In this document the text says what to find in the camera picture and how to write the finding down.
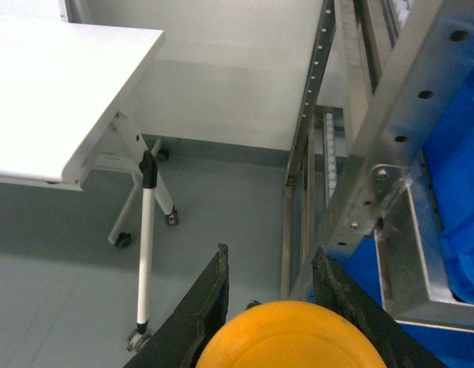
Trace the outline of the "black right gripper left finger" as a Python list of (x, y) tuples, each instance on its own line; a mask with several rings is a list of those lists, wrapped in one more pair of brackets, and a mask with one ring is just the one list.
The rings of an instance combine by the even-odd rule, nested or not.
[(174, 312), (125, 366), (194, 367), (228, 308), (229, 250), (220, 244)]

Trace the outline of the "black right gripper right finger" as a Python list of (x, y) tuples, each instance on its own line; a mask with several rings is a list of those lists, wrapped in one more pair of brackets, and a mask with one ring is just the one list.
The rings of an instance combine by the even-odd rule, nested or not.
[(317, 304), (340, 314), (372, 343), (388, 367), (444, 367), (320, 247), (311, 261)]

